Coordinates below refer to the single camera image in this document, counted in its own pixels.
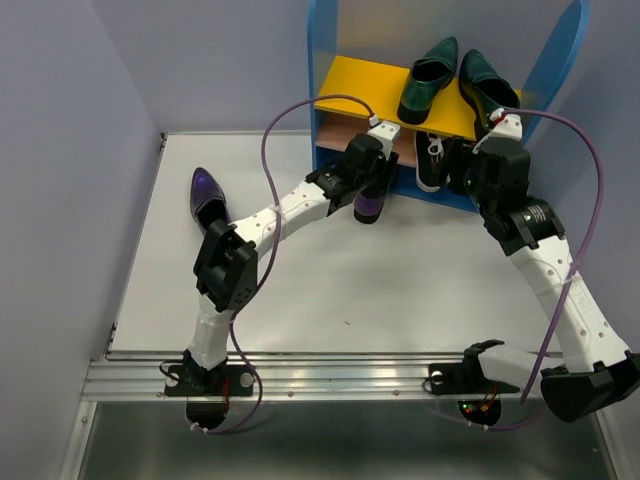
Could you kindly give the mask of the black sneaker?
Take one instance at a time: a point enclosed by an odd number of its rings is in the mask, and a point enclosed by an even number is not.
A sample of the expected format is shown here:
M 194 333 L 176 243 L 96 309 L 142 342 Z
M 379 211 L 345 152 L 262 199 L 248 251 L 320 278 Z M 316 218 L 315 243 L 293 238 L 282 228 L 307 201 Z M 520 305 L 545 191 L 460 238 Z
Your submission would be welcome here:
M 415 134 L 416 183 L 427 192 L 437 192 L 445 183 L 445 138 L 418 131 Z

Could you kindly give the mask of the purple loafer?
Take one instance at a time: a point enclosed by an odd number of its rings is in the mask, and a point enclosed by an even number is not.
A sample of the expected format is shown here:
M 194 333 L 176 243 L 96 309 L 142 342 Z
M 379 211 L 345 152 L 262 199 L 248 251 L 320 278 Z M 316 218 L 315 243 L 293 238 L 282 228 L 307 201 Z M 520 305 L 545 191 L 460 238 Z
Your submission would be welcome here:
M 230 222 L 224 192 L 214 177 L 202 167 L 197 167 L 191 178 L 190 212 L 203 235 L 218 220 Z
M 386 196 L 397 179 L 399 154 L 391 152 L 388 164 L 380 178 L 360 192 L 354 201 L 354 218 L 363 224 L 375 223 L 384 208 Z

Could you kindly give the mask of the green loafer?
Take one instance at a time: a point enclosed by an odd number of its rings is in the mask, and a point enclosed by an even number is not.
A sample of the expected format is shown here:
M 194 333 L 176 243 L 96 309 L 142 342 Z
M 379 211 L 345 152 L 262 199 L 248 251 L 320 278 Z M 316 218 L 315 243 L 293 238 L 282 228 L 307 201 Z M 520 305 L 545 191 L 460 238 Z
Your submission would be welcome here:
M 481 140 L 494 127 L 490 116 L 495 110 L 520 108 L 516 91 L 478 50 L 471 49 L 464 55 L 458 87 L 463 100 L 475 114 L 474 133 L 477 140 Z
M 435 97 L 455 76 L 458 55 L 458 40 L 448 37 L 413 63 L 397 108 L 402 122 L 418 125 L 428 118 Z

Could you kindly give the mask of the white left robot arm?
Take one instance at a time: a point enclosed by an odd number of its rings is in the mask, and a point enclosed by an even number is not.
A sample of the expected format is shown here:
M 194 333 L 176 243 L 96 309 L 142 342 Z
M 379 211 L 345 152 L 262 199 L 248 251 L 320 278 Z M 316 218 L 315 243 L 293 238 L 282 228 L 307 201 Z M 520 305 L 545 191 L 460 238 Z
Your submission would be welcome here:
M 227 363 L 235 316 L 259 290 L 258 265 L 280 241 L 346 207 L 363 192 L 384 192 L 397 164 L 398 125 L 384 121 L 357 134 L 346 150 L 310 173 L 292 191 L 245 219 L 209 228 L 194 265 L 199 311 L 193 339 L 180 363 L 166 370 L 168 397 L 249 396 L 246 367 Z

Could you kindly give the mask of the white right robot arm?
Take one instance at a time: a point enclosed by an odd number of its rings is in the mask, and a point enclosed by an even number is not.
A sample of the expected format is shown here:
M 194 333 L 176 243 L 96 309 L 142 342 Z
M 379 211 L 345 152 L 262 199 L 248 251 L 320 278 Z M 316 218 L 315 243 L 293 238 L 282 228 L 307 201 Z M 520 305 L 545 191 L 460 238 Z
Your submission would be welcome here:
M 529 152 L 494 138 L 457 141 L 451 181 L 472 200 L 483 226 L 526 280 L 562 357 L 515 350 L 501 340 L 474 343 L 423 382 L 436 396 L 529 392 L 570 423 L 628 398 L 639 388 L 639 356 L 615 333 L 575 271 L 566 232 L 551 205 L 529 194 Z

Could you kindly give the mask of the blue and yellow shoe shelf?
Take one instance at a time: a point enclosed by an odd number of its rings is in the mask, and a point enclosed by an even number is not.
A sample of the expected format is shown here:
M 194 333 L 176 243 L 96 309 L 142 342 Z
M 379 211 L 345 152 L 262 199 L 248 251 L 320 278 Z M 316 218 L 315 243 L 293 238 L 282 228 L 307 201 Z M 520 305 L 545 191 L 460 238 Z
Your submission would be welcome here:
M 367 102 L 396 122 L 411 65 L 439 41 L 477 49 L 524 109 L 546 110 L 585 38 L 586 1 L 314 1 L 309 8 L 313 163 L 321 166 L 367 125 Z

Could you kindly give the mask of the aluminium mounting rail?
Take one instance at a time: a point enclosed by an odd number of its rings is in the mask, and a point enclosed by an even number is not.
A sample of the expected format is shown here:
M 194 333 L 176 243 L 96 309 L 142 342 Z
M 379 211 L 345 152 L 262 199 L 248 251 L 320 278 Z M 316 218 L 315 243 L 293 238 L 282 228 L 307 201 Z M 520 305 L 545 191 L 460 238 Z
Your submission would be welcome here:
M 516 399 L 536 356 L 498 346 L 486 352 L 486 387 L 461 387 L 442 380 L 445 368 L 460 365 L 459 354 L 265 354 L 250 361 L 259 377 L 231 355 L 226 390 L 217 393 L 177 381 L 174 359 L 97 361 L 90 365 L 84 401 L 234 402 L 409 401 Z

